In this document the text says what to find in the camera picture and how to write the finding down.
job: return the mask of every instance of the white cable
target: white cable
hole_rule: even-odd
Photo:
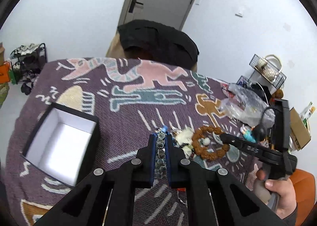
[[[254,82],[254,83],[256,83],[256,84],[258,84],[259,86],[260,86],[260,88],[263,90],[263,93],[264,93],[264,95],[265,95],[265,99],[266,99],[266,103],[267,103],[267,105],[269,105],[268,104],[268,100],[267,100],[267,97],[266,97],[266,94],[265,94],[265,91],[264,91],[264,89],[262,88],[262,86],[261,86],[261,84],[259,83],[259,82]]]

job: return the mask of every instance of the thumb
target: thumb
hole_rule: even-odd
[[[289,193],[289,182],[285,180],[268,179],[265,181],[265,187],[268,190],[278,193],[280,196],[286,196]]]

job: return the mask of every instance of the basket handle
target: basket handle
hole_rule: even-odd
[[[274,57],[276,60],[278,60],[278,62],[279,62],[280,65],[281,65],[281,68],[280,68],[280,70],[278,71],[278,73],[281,73],[282,68],[283,68],[281,59],[280,59],[278,56],[273,55],[273,54],[271,54],[271,55],[266,55],[266,56],[263,57],[263,59],[266,60],[266,58],[268,58],[268,57]]]

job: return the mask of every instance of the black sleeve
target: black sleeve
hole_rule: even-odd
[[[295,226],[296,218],[297,218],[297,206],[294,212],[292,212],[289,216],[283,219],[283,222],[285,222],[287,226]]]

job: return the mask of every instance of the patterned tablecloth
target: patterned tablecloth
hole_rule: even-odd
[[[241,124],[219,112],[223,98],[220,81],[180,67],[146,60],[113,58],[68,59],[45,65],[11,136],[5,184],[11,213],[19,225],[33,225],[71,189],[21,156],[27,138],[51,102],[99,117],[101,141],[95,166],[118,168],[147,145],[157,127],[184,129],[219,126],[239,136]],[[211,135],[210,151],[221,148]],[[257,169],[252,157],[231,146],[222,159],[204,161],[202,167],[228,169],[240,181],[247,169]],[[186,202],[185,193],[180,194]],[[151,189],[136,190],[133,225],[187,225],[187,207],[165,180]]]

